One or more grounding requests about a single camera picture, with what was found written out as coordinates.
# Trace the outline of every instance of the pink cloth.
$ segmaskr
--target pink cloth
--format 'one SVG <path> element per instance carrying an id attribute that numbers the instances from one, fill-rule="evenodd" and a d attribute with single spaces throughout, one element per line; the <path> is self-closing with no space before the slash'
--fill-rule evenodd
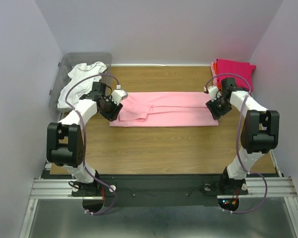
<path id="1" fill-rule="evenodd" d="M 251 65 L 248 62 L 237 62 L 237 61 L 231 61 L 226 59 L 217 59 L 217 67 L 218 67 L 218 73 L 235 73 L 239 76 L 242 76 L 247 80 L 249 85 L 251 86 L 251 90 L 253 91 L 253 84 L 252 84 L 252 71 L 256 68 L 255 65 Z M 223 79 L 230 77 L 228 76 L 220 76 L 219 82 L 221 82 Z M 244 87 L 248 89 L 247 84 L 240 78 L 235 77 L 236 84 L 238 87 Z"/>
<path id="2" fill-rule="evenodd" d="M 205 103 L 210 100 L 202 92 L 129 93 L 110 126 L 212 126 L 218 121 Z"/>

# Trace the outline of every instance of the gray plastic bin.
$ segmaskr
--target gray plastic bin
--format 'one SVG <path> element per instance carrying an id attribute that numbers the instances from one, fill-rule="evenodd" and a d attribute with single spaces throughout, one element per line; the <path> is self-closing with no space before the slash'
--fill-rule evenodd
<path id="1" fill-rule="evenodd" d="M 79 63 L 86 63 L 87 65 L 93 64 L 97 61 L 103 62 L 107 66 L 107 73 L 111 72 L 111 60 L 112 56 L 110 53 L 68 53 L 63 56 L 61 63 L 59 64 L 59 71 L 56 76 L 53 90 L 51 91 L 51 98 L 49 107 L 59 112 L 69 112 L 70 109 L 58 109 L 58 100 L 60 97 L 61 90 L 70 82 L 68 73 L 72 68 Z M 111 78 L 108 76 L 102 77 L 102 82 L 109 85 Z"/>

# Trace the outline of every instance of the white baseboard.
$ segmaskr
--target white baseboard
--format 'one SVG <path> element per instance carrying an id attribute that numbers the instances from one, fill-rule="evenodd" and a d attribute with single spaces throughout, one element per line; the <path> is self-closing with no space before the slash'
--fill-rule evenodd
<path id="1" fill-rule="evenodd" d="M 160 64 L 160 63 L 113 63 L 111 66 L 124 67 L 124 66 L 170 66 L 170 67 L 209 67 L 211 64 Z"/>

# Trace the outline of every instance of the red cloth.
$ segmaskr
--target red cloth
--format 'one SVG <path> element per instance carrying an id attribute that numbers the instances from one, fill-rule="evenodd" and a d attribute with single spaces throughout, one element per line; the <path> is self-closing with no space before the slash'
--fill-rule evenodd
<path id="1" fill-rule="evenodd" d="M 218 67 L 218 73 L 235 73 L 237 75 L 242 76 L 247 80 L 249 85 L 251 86 L 251 91 L 253 91 L 253 84 L 252 84 L 252 71 L 256 68 L 255 65 L 251 65 L 248 62 L 237 62 L 227 59 L 217 59 L 217 67 Z M 218 81 L 221 82 L 223 79 L 231 77 L 228 76 L 220 76 L 218 77 Z M 236 84 L 238 87 L 243 87 L 248 89 L 247 84 L 240 78 L 235 78 Z"/>

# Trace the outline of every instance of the gray wall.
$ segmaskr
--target gray wall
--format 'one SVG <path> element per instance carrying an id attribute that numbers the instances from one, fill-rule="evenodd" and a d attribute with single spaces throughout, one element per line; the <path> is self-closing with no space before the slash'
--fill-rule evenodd
<path id="1" fill-rule="evenodd" d="M 32 0 L 0 0 L 0 238 L 20 232 L 45 162 L 48 93 L 61 58 Z"/>
<path id="2" fill-rule="evenodd" d="M 114 63 L 249 60 L 282 0 L 36 0 L 61 50 Z"/>
<path id="3" fill-rule="evenodd" d="M 298 192 L 298 0 L 284 0 L 251 62 L 255 99 L 281 115 L 275 156 Z"/>

